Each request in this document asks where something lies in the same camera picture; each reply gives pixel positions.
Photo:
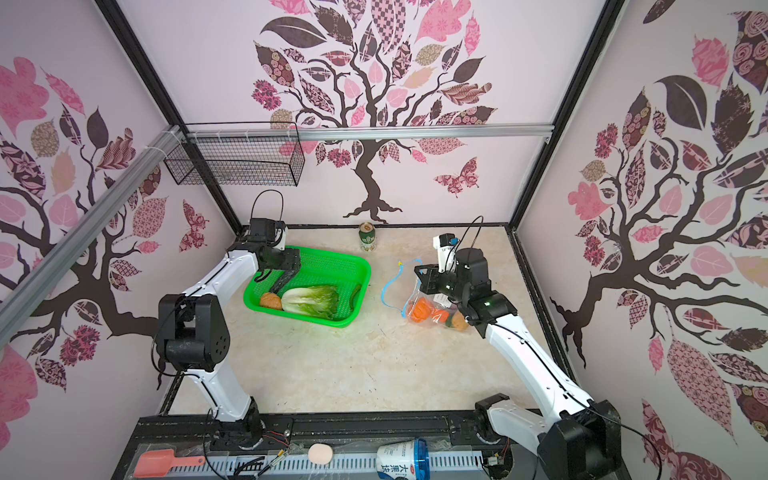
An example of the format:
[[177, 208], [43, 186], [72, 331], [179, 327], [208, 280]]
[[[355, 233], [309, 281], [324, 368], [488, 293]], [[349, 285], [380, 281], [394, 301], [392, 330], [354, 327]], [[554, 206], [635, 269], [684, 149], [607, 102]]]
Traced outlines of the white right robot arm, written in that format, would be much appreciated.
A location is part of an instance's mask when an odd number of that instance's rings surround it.
[[437, 261], [418, 265], [419, 290], [443, 296], [513, 367], [536, 411], [497, 394], [477, 402], [480, 436], [504, 437], [534, 454], [549, 479], [604, 479], [623, 465], [621, 424], [607, 402], [595, 402], [534, 339], [516, 307], [492, 287], [488, 263], [474, 247], [438, 236]]

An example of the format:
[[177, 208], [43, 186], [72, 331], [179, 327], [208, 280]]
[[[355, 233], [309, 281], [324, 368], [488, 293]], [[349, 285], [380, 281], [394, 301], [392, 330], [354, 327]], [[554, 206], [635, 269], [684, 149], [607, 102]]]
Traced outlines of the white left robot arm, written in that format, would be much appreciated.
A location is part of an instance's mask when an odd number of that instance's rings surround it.
[[192, 378], [207, 395], [217, 420], [234, 423], [255, 413], [255, 401], [227, 360], [231, 338], [223, 307], [247, 280], [271, 279], [269, 293], [275, 296], [299, 273], [300, 253], [286, 246], [287, 231], [281, 220], [251, 219], [210, 272], [158, 304], [154, 345], [159, 359]]

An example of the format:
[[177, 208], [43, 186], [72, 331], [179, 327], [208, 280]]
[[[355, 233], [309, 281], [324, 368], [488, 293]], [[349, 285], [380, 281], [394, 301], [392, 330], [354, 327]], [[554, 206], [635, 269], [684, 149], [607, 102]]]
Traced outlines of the clear zip top bag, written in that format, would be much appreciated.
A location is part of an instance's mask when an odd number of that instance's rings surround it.
[[[396, 274], [384, 284], [384, 286], [380, 291], [379, 299], [382, 305], [386, 308], [396, 310], [402, 319], [412, 324], [416, 324], [421, 327], [440, 326], [452, 331], [456, 331], [454, 329], [447, 328], [445, 324], [435, 324], [432, 322], [415, 323], [406, 317], [408, 307], [419, 298], [428, 298], [431, 301], [433, 301], [435, 304], [439, 305], [441, 308], [449, 310], [451, 313], [458, 311], [457, 305], [452, 303], [445, 295], [426, 294], [421, 291], [422, 282], [414, 275], [414, 272], [413, 272], [414, 267], [421, 267], [421, 266], [424, 266], [424, 263], [421, 259], [414, 259], [407, 262], [398, 261]], [[414, 275], [413, 289], [411, 290], [411, 293], [407, 297], [403, 297], [402, 299], [395, 298], [394, 296], [391, 295], [391, 293], [395, 291], [398, 287], [404, 285], [404, 280], [408, 272]]]

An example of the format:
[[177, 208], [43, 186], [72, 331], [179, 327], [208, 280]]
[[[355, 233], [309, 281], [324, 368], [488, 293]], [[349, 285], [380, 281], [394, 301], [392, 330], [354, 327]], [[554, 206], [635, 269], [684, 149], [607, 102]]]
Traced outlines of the yellow potato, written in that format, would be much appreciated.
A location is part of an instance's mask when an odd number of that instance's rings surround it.
[[464, 315], [459, 312], [453, 312], [449, 315], [445, 322], [445, 326], [450, 329], [454, 329], [459, 332], [466, 331], [469, 328], [469, 324]]

